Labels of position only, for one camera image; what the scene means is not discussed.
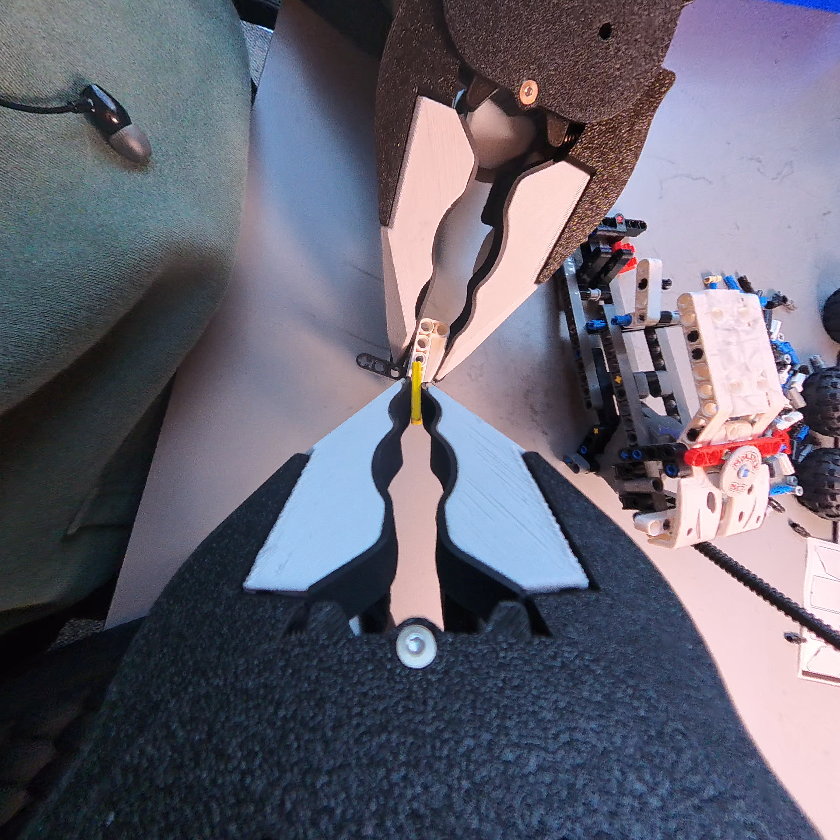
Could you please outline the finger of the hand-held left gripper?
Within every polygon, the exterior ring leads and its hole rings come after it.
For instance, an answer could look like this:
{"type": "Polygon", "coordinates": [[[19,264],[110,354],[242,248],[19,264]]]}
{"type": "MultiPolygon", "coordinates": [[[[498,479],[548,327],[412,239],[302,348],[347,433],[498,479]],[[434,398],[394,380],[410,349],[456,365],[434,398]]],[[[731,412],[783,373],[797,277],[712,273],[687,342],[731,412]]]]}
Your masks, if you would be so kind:
{"type": "Polygon", "coordinates": [[[457,111],[417,98],[390,221],[382,227],[385,315],[395,362],[407,360],[424,288],[432,290],[438,227],[476,173],[476,153],[457,111]]]}
{"type": "Polygon", "coordinates": [[[535,291],[590,173],[568,162],[537,165],[514,182],[502,212],[499,254],[477,283],[465,327],[450,341],[435,380],[461,364],[535,291]]]}

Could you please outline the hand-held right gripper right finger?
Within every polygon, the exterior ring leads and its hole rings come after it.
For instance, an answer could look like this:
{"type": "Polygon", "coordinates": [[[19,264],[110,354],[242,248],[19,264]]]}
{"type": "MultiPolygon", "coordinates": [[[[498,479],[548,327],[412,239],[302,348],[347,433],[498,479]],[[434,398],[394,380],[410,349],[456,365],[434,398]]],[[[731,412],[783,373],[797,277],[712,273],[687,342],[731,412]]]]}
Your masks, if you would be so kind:
{"type": "Polygon", "coordinates": [[[586,589],[588,578],[524,461],[524,450],[434,385],[434,431],[455,460],[444,500],[456,550],[520,594],[586,589]]]}

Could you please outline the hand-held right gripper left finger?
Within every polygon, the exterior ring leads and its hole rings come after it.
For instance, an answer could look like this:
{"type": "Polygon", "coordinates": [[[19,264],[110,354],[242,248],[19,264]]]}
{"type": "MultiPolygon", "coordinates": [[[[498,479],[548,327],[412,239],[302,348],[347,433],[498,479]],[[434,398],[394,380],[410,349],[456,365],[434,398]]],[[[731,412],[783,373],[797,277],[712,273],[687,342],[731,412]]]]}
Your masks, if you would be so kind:
{"type": "Polygon", "coordinates": [[[245,579],[250,592],[304,595],[374,546],[385,501],[373,458],[393,430],[389,408],[403,393],[393,384],[318,441],[245,579]]]}

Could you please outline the white toy building beam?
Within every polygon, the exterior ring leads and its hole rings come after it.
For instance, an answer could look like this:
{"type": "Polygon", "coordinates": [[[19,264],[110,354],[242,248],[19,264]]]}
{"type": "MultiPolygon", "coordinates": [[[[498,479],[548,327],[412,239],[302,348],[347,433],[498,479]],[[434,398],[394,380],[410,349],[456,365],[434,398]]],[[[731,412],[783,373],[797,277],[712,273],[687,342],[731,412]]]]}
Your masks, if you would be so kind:
{"type": "Polygon", "coordinates": [[[440,368],[447,350],[449,324],[433,318],[421,318],[416,327],[413,347],[408,358],[408,373],[415,362],[421,364],[421,382],[432,382],[440,368]]]}

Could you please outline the grey desk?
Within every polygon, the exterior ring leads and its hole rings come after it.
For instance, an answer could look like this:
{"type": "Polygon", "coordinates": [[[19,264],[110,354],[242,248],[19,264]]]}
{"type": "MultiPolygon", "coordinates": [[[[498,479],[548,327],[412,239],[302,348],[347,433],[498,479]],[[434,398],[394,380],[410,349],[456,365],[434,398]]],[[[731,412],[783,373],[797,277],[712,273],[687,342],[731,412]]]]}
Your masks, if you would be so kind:
{"type": "MultiPolygon", "coordinates": [[[[784,334],[837,351],[819,307],[838,286],[838,15],[694,2],[665,64],[676,82],[616,203],[678,294],[710,273],[779,289],[784,334]]],[[[179,370],[108,625],[146,613],[174,571],[289,456],[387,383],[377,203],[377,65],[302,3],[281,9],[252,111],[245,212],[224,301],[179,370]]],[[[838,688],[799,679],[781,614],[693,549],[647,546],[605,482],[562,457],[589,425],[541,287],[442,388],[539,451],[647,552],[692,615],[780,780],[838,838],[838,688]]]]}

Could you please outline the white and black toy truck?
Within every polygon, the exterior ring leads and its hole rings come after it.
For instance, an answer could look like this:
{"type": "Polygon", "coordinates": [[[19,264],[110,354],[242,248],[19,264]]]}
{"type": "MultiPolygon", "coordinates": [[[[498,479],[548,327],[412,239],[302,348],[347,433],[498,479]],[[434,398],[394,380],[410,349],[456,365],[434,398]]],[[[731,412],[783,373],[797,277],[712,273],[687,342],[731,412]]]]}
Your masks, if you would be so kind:
{"type": "Polygon", "coordinates": [[[668,301],[646,224],[604,219],[554,275],[584,407],[595,422],[565,458],[614,489],[648,540],[678,549],[757,529],[801,496],[789,431],[805,375],[743,278],[712,276],[668,301]]]}

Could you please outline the person's green hoodie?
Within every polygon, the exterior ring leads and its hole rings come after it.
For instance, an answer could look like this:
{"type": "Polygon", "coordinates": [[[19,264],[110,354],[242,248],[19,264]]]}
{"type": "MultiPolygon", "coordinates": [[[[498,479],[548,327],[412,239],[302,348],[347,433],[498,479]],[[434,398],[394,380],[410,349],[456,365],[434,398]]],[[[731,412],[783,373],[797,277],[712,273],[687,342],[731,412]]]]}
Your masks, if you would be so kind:
{"type": "Polygon", "coordinates": [[[2,634],[119,572],[165,389],[235,259],[249,147],[228,1],[2,2],[2,96],[103,86],[146,165],[79,115],[2,110],[2,634]]]}

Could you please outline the printed instruction sheet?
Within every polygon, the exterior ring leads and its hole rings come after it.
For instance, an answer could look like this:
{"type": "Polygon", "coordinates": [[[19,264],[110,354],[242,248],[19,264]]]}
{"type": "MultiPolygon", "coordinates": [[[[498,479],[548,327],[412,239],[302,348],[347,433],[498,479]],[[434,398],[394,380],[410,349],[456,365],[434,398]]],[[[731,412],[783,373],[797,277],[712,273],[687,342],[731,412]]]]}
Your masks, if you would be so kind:
{"type": "MultiPolygon", "coordinates": [[[[830,627],[839,630],[839,546],[809,538],[803,606],[830,627]]],[[[807,628],[801,629],[804,643],[799,646],[798,676],[827,685],[839,684],[839,652],[807,628]]]]}

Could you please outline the black hoodie drawstring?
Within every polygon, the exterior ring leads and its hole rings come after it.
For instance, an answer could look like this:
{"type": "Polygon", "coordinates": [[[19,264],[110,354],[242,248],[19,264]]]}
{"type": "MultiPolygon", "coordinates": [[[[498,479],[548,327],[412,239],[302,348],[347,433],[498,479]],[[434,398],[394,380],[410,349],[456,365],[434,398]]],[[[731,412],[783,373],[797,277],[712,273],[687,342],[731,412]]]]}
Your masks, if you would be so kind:
{"type": "Polygon", "coordinates": [[[151,143],[145,132],[133,123],[123,105],[99,85],[89,84],[76,99],[58,105],[39,106],[1,99],[1,106],[36,114],[84,114],[124,159],[144,165],[151,158],[151,143]]]}

